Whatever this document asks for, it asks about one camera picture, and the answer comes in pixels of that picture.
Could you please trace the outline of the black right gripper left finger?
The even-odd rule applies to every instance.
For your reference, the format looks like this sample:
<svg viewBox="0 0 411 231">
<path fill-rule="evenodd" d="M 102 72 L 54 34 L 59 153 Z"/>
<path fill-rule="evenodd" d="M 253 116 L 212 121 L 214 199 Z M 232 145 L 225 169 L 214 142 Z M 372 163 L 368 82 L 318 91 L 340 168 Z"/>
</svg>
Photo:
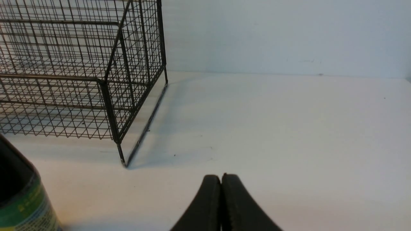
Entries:
<svg viewBox="0 0 411 231">
<path fill-rule="evenodd" d="M 221 183 L 217 175 L 205 175 L 194 199 L 172 231 L 220 231 Z"/>
</svg>

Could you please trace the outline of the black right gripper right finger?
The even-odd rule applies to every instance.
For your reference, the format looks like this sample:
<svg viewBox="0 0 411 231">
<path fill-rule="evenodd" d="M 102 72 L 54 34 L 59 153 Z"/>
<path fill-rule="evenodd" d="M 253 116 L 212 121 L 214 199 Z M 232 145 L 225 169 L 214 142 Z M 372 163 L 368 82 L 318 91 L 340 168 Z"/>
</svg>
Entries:
<svg viewBox="0 0 411 231">
<path fill-rule="evenodd" d="M 281 231 L 262 210 L 235 174 L 222 177 L 223 231 Z"/>
</svg>

